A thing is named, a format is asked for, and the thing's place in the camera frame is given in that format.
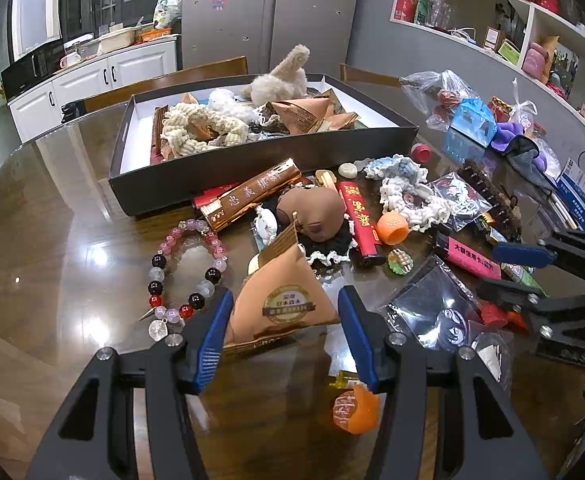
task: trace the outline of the mug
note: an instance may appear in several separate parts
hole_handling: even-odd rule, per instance
[[[76,52],[73,52],[72,54],[68,54],[61,58],[60,66],[61,68],[67,68],[76,65],[79,61],[81,61],[81,56]]]

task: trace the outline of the microwave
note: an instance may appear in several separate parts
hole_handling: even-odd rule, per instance
[[[1,73],[6,99],[23,94],[48,79],[66,55],[63,39],[49,41],[21,57]]]

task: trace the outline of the brown ball toy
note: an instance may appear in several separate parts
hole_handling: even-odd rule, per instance
[[[313,242],[334,237],[344,223],[346,205],[339,193],[327,187],[293,187],[277,202],[277,219],[284,225],[297,212],[298,229]]]

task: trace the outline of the pink cap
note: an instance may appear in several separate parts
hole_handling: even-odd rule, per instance
[[[418,142],[410,148],[410,158],[419,164],[428,162],[430,160],[430,148],[426,144]]]

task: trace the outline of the wooden chair back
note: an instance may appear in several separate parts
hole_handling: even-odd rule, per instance
[[[146,79],[146,81],[139,81],[122,88],[115,88],[109,92],[84,99],[83,102],[87,112],[95,112],[110,105],[125,103],[132,95],[147,92],[148,90],[234,75],[248,75],[246,56],[192,66],[153,79]]]
[[[354,66],[342,63],[340,66],[340,76],[344,83],[372,83],[375,85],[393,86],[400,88],[402,86],[401,80],[392,75],[378,74],[376,72],[368,72],[361,70]]]

